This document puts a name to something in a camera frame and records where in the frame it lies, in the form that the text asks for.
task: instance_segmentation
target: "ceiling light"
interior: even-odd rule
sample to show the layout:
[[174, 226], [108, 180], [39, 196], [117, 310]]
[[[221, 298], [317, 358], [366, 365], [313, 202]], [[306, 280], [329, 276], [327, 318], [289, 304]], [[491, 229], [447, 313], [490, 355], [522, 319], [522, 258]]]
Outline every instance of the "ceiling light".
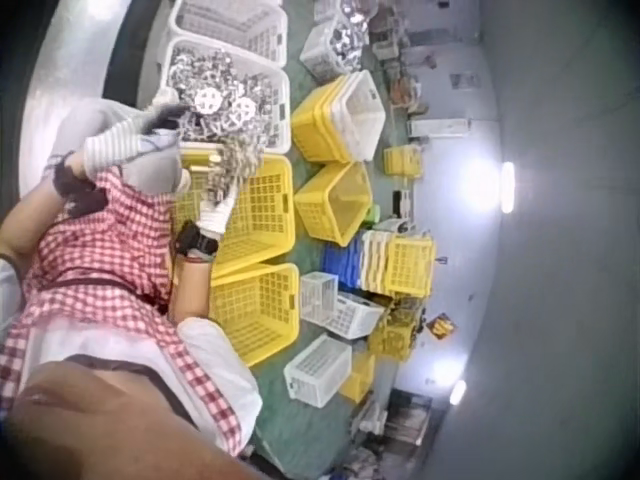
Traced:
[[458, 405], [464, 397], [465, 392], [467, 391], [467, 382], [464, 380], [458, 380], [453, 387], [453, 391], [449, 396], [449, 403], [451, 405]]
[[500, 174], [500, 207], [502, 213], [511, 213], [515, 206], [516, 172], [513, 163], [502, 164]]
[[119, 0], [88, 0], [84, 2], [89, 15], [96, 20], [110, 20], [113, 16], [122, 10], [122, 3]]

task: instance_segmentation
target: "hand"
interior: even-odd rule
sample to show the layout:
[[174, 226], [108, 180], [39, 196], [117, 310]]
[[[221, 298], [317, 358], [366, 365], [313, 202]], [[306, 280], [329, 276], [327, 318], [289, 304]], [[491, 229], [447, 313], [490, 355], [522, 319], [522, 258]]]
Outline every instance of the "hand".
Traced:
[[231, 186], [227, 198], [216, 206], [203, 196], [200, 201], [200, 219], [196, 222], [201, 233], [210, 238], [219, 238], [224, 235], [237, 199], [237, 184]]
[[133, 162], [137, 158], [162, 152], [178, 145], [174, 130], [161, 129], [180, 117], [188, 107], [158, 104], [147, 111], [117, 123], [109, 130], [84, 142], [84, 170], [89, 178], [110, 167]]

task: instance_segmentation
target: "yellow sign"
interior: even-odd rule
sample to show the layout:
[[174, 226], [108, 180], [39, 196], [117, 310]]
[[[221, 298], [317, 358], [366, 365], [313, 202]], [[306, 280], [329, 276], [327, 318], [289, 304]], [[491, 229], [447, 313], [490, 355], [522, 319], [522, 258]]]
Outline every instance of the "yellow sign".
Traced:
[[441, 313], [436, 318], [427, 323], [427, 328], [438, 340], [447, 338], [453, 332], [456, 331], [455, 323], [449, 318], [446, 313]]

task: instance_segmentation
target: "pile of metal parts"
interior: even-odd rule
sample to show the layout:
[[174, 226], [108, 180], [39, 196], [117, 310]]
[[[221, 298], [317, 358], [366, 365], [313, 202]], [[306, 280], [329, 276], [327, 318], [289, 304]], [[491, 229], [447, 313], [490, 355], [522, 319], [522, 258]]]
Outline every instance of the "pile of metal parts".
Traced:
[[368, 18], [356, 0], [340, 0], [340, 10], [347, 23], [336, 22], [329, 43], [345, 68], [357, 72], [362, 68], [362, 49], [369, 43]]
[[272, 132], [273, 87], [264, 76], [240, 76], [222, 49], [173, 52], [168, 86], [192, 108], [179, 121], [184, 142], [211, 143], [207, 193], [214, 204], [261, 164]]

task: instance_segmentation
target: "sleeve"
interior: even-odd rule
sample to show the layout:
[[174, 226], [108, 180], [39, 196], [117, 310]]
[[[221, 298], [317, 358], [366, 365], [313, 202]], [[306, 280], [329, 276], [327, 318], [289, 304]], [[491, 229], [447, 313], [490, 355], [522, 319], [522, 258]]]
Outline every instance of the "sleeve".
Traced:
[[11, 321], [22, 307], [22, 288], [11, 260], [0, 255], [0, 343], [3, 343]]
[[178, 335], [235, 411], [244, 447], [251, 438], [262, 408], [258, 384], [251, 371], [222, 329], [211, 320], [188, 318], [178, 325]]

